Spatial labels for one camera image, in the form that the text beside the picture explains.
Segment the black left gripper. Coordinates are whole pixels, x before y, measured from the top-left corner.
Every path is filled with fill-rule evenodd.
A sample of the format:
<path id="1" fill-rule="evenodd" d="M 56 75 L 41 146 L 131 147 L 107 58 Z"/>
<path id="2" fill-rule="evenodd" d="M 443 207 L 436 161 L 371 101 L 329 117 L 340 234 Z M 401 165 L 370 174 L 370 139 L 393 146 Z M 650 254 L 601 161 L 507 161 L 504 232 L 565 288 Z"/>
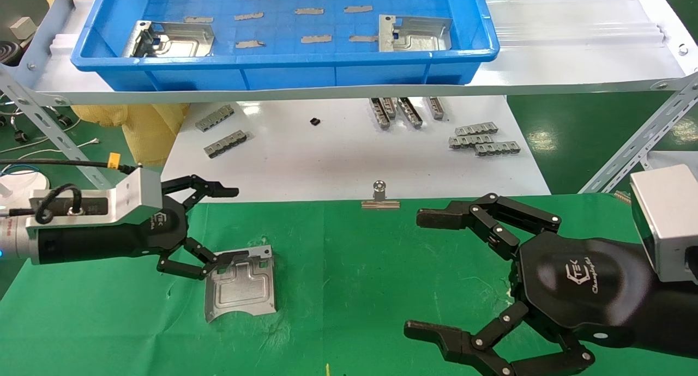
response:
<path id="1" fill-rule="evenodd" d="M 248 250 L 230 250 L 215 254 L 192 238 L 187 238 L 189 225 L 185 212 L 189 212 L 204 197 L 235 198 L 239 188 L 225 187 L 217 181 L 207 181 L 197 175 L 179 177 L 161 183 L 163 195 L 193 189 L 194 193 L 182 204 L 171 197 L 164 197 L 164 207 L 143 223 L 143 255 L 159 255 L 157 271 L 162 274 L 204 280 L 212 272 L 227 269 L 250 256 Z M 172 261 L 169 256 L 183 248 L 202 266 Z"/>

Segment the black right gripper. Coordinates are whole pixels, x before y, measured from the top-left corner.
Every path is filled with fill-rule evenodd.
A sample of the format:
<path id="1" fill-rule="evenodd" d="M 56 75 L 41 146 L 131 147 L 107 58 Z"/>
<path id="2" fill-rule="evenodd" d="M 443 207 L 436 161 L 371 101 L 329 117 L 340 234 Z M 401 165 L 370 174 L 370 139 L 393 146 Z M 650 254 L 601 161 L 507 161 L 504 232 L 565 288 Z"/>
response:
<path id="1" fill-rule="evenodd" d="M 406 338 L 434 343 L 444 361 L 471 366 L 481 375 L 579 374 L 595 363 L 579 339 L 605 347 L 651 347 L 647 312 L 656 276 L 642 247 L 609 239 L 567 239 L 554 234 L 561 222 L 556 215 L 494 193 L 472 202 L 451 201 L 445 209 L 419 209 L 419 227 L 470 229 L 502 259 L 513 260 L 517 253 L 521 301 L 476 334 L 409 320 Z M 536 236 L 520 246 L 503 223 Z M 557 341 L 561 351 L 513 362 L 499 356 L 496 344 L 524 321 L 548 341 Z"/>

